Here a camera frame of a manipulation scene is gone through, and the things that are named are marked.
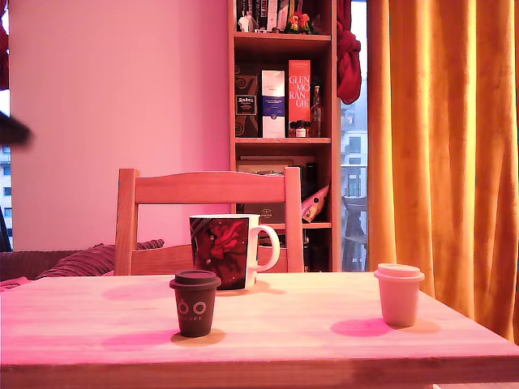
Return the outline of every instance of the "bookshelf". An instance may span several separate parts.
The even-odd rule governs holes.
[[[325,248],[326,258],[318,258],[320,268],[341,270],[341,132],[340,104],[337,99],[337,0],[305,0],[303,12],[312,20],[320,16],[321,35],[257,33],[236,31],[236,0],[228,0],[229,28],[229,121],[230,168],[246,158],[290,158],[295,165],[310,161],[317,164],[317,189],[330,183],[327,202],[321,214],[303,231],[311,244]],[[290,59],[311,60],[312,76],[321,80],[323,104],[322,138],[239,138],[235,136],[234,67],[255,64],[265,70],[283,70],[288,74]],[[258,83],[259,98],[261,84]],[[270,224],[281,231],[282,223]]]

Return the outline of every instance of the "box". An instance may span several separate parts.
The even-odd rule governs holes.
[[[240,160],[236,170],[257,174],[283,174],[283,168],[293,163],[292,160]],[[259,215],[259,222],[262,224],[285,223],[284,203],[237,204],[236,212]]]
[[[258,76],[243,66],[234,67],[234,107],[237,137],[258,137]]]
[[[289,61],[289,123],[310,121],[310,61]]]
[[[261,71],[263,137],[285,137],[285,72]]]
[[[259,222],[265,223],[285,223],[285,204],[284,203],[263,203],[263,204],[242,204],[243,212],[259,215]]]

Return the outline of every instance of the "pink wall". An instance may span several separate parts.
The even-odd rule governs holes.
[[[12,155],[16,250],[113,243],[121,167],[229,169],[226,4],[10,3],[11,113],[35,133]],[[188,242],[214,209],[141,207],[139,239]]]

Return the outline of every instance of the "mug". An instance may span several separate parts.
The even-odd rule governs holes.
[[[244,289],[255,283],[256,272],[274,266],[280,246],[276,231],[260,225],[260,215],[194,215],[189,218],[193,266],[214,272],[221,279],[218,289]],[[258,234],[266,232],[272,243],[272,255],[258,264]]]

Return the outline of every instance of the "curtain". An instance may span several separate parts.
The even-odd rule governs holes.
[[[513,340],[514,1],[367,8],[371,270],[418,266],[423,292]]]

